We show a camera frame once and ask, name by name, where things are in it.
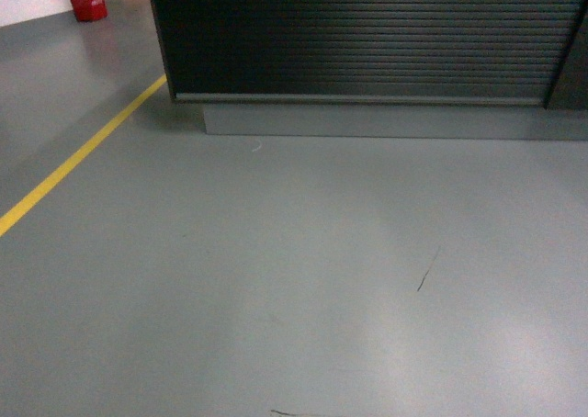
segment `yellow floor line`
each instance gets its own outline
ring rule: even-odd
[[[78,149],[61,166],[45,178],[28,195],[22,198],[13,208],[0,218],[0,237],[9,231],[28,211],[33,209],[51,190],[56,187],[72,170],[87,157],[102,141],[118,128],[141,104],[165,83],[165,76],[157,79],[140,96],[135,98],[127,107],[120,111],[104,128],[99,130],[84,146]]]

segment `floor scratch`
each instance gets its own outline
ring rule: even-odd
[[[289,412],[282,412],[276,410],[270,410],[270,414],[283,415],[286,417],[342,417],[342,416],[328,416],[324,414],[290,414]]]
[[[251,152],[257,152],[263,146],[261,140],[257,139],[257,142],[259,143],[259,146],[257,146],[255,149],[252,149]]]
[[[426,279],[426,276],[429,274],[429,272],[431,271],[431,269],[433,268],[433,264],[435,263],[435,260],[437,259],[437,257],[439,256],[439,252],[441,251],[441,246],[439,246],[437,248],[437,253],[435,254],[435,256],[433,257],[433,260],[431,261],[431,264],[429,265],[429,268],[427,269],[426,273],[423,276],[423,280],[421,281],[421,285],[416,289],[416,291],[421,291],[421,287],[424,284],[424,280]]]

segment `black roller shutter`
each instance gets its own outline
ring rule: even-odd
[[[583,2],[153,1],[177,98],[533,105]]]

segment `gray floor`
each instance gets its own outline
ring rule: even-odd
[[[3,211],[161,75],[108,7],[0,62]],[[586,176],[581,142],[207,136],[162,88],[0,238],[0,415],[587,415]]]

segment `black mark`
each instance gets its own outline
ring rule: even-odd
[[[429,268],[427,269],[426,273],[423,276],[423,280],[421,281],[421,285],[416,289],[416,291],[420,291],[421,287],[424,284],[424,280],[426,279],[426,276],[429,274],[429,272],[431,271],[431,269],[433,268],[433,264],[435,263],[435,259],[437,259],[437,257],[439,256],[439,252],[441,251],[441,246],[439,246],[437,248],[437,253],[435,254],[435,256],[433,257],[433,261],[431,261],[431,264],[429,265]]]
[[[282,412],[276,410],[270,410],[270,413],[277,415],[285,415],[286,417],[329,417],[327,415],[322,414],[290,414],[289,412]]]

